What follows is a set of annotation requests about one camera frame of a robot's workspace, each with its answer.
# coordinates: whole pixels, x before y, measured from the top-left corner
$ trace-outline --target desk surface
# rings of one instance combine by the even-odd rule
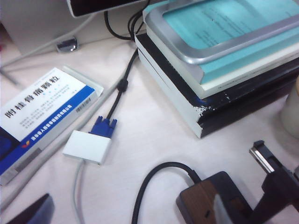
[[[2,34],[5,46],[1,61],[5,62],[18,56],[19,52],[3,31]],[[78,51],[70,54],[50,52],[26,58],[7,67],[6,71],[21,84],[28,86],[53,67],[68,65],[108,88],[124,71],[134,50],[133,43],[113,38],[80,46]],[[19,92],[2,77],[1,105]],[[115,97],[116,93],[98,110],[83,131],[91,129],[98,115],[107,115]],[[87,163],[78,184],[78,203],[85,223],[130,223],[137,192],[144,177],[157,164],[165,161],[185,163],[195,169],[202,179],[226,171],[250,206],[255,207],[263,195],[261,184],[266,174],[249,154],[254,141],[265,140],[266,146],[290,170],[299,165],[299,140],[283,129],[279,119],[285,99],[281,98],[198,139],[137,60],[129,75],[128,90],[113,114],[118,124],[106,161],[101,167]],[[34,167],[36,160],[1,188],[2,199]],[[64,156],[61,148],[1,214],[2,222],[8,222],[33,201],[50,193],[55,204],[52,223],[75,223],[71,187],[77,164],[78,160]],[[139,223],[183,224],[175,200],[180,191],[191,184],[188,176],[176,168],[168,168],[156,174],[146,189]],[[299,214],[289,206],[269,223],[296,224],[298,220]]]

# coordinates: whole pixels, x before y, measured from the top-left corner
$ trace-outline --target white cable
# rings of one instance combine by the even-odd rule
[[[79,32],[81,29],[83,29],[88,23],[90,23],[90,22],[94,19],[95,16],[96,16],[96,14],[91,14],[91,15],[90,15],[90,16],[89,16],[83,23],[81,23],[81,25],[79,25],[77,28],[73,29],[72,31],[70,31],[70,32],[68,32],[68,33],[66,33],[66,34],[64,34],[64,35],[62,35],[62,36],[60,36],[60,37],[58,37],[58,38],[56,38],[56,39],[54,39],[54,40],[52,40],[52,41],[50,41],[50,42],[48,42],[48,43],[46,43],[46,44],[40,46],[40,47],[38,47],[38,48],[36,48],[36,49],[34,49],[34,50],[28,52],[28,53],[26,53],[26,54],[20,55],[20,56],[18,56],[18,57],[16,57],[16,58],[14,58],[14,59],[12,59],[12,60],[6,62],[6,63],[3,63],[3,64],[1,65],[1,70],[2,70],[4,67],[6,67],[6,66],[8,66],[8,65],[10,65],[10,64],[13,64],[13,63],[15,63],[15,62],[17,62],[17,61],[19,61],[19,60],[21,60],[21,59],[23,59],[23,58],[26,58],[26,57],[28,57],[28,56],[30,56],[30,55],[32,55],[32,54],[34,54],[34,53],[40,51],[40,50],[45,49],[46,47],[48,47],[48,46],[50,46],[50,45],[52,45],[52,44],[57,44],[58,42],[63,41],[63,40],[65,40],[66,38],[69,38],[70,36],[76,34],[76,33]]]
[[[95,103],[94,107],[88,112],[88,114],[82,119],[82,121],[74,128],[74,130],[80,130],[84,127],[84,125],[92,118],[92,116],[96,113],[96,111],[102,106],[102,104],[106,101],[106,99],[114,92],[117,87],[119,81],[123,78],[123,74],[118,78],[118,80],[106,91],[103,95],[98,99]],[[72,130],[69,131],[58,143],[56,143],[52,148],[46,149],[46,154],[40,158],[39,162],[32,168],[29,174],[25,177],[25,179],[21,180],[19,186],[14,189],[10,195],[1,203],[1,210],[4,211],[10,203],[19,195],[19,193],[24,189],[26,184],[31,180],[31,178],[36,174],[36,172],[43,166],[43,164],[54,155],[60,147],[67,142]]]
[[[77,166],[77,170],[75,173],[75,178],[74,178],[74,183],[73,183],[73,191],[72,191],[72,205],[73,205],[73,209],[75,211],[75,218],[78,224],[84,224],[84,219],[83,217],[79,214],[79,210],[76,204],[76,185],[77,185],[77,180],[79,177],[79,173],[80,173],[80,169],[81,167],[85,164],[85,160],[81,160]]]

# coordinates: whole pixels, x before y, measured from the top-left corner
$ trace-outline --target silver frame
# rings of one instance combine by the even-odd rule
[[[164,20],[163,14],[207,0],[177,0],[152,9],[145,23],[181,60],[203,64],[299,26],[299,14],[206,49],[190,47]]]

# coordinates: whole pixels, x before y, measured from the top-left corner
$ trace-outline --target logo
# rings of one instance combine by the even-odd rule
[[[25,144],[25,145],[22,145],[21,147],[22,147],[22,148],[27,148],[27,147],[29,146],[29,144],[30,144],[30,141],[28,140],[28,141],[26,141],[26,144]]]

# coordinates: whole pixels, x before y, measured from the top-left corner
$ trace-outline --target barcode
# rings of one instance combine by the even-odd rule
[[[80,112],[90,101],[90,98],[88,98],[80,107],[76,109],[76,112]]]

